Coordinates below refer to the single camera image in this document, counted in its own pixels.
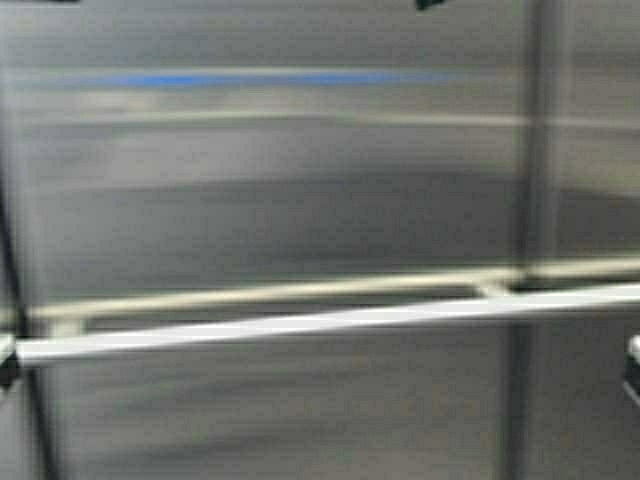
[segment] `metal bar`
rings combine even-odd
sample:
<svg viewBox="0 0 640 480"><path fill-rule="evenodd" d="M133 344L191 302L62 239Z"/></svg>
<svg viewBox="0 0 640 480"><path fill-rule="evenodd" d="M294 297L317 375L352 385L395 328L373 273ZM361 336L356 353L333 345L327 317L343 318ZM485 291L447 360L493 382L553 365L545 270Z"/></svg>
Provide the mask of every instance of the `metal bar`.
<svg viewBox="0 0 640 480"><path fill-rule="evenodd" d="M541 283L539 267L555 251L557 199L553 185L550 143L557 84L559 14L563 0L531 0L525 57L526 105L522 188L516 209L516 261L524 275L524 289ZM498 449L498 478L522 480L526 476L526 430L533 362L533 327L513 325L505 336L506 377Z"/></svg>
<svg viewBox="0 0 640 480"><path fill-rule="evenodd" d="M558 313L640 303L640 283L566 291L534 292L493 298L449 300L396 307L363 308L311 315L290 315L216 322L55 339L29 339L17 344L24 367L41 367L124 353L267 340L367 327L488 325L514 323L518 316ZM548 322L540 315L535 322Z"/></svg>
<svg viewBox="0 0 640 480"><path fill-rule="evenodd" d="M607 277L629 280L640 274L640 252L615 257L544 261L531 269L536 278L546 281L584 281ZM233 289L165 292L156 295L100 298L51 303L29 308L31 321L73 322L102 317L188 311L261 302L283 302L302 298L331 298L340 295L369 295L403 292L407 289L518 285L523 274L513 267L475 267L416 271L406 274L368 275L322 281L300 281L257 285ZM2 319L10 312L1 312Z"/></svg>

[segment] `white stripe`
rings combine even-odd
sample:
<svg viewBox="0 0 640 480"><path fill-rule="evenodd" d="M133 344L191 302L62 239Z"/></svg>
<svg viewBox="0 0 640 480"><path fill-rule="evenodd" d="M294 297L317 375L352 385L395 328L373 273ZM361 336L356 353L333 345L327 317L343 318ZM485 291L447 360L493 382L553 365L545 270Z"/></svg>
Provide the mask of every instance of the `white stripe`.
<svg viewBox="0 0 640 480"><path fill-rule="evenodd" d="M32 367L87 357L203 343L245 342L364 327L456 325L487 319L504 322L513 321L514 316L524 313L575 311L630 303L640 303L639 283L491 299L430 302L401 307L93 334L65 339L27 340L18 343L17 352L21 362L26 367ZM553 318L549 315L537 320L550 321Z"/></svg>

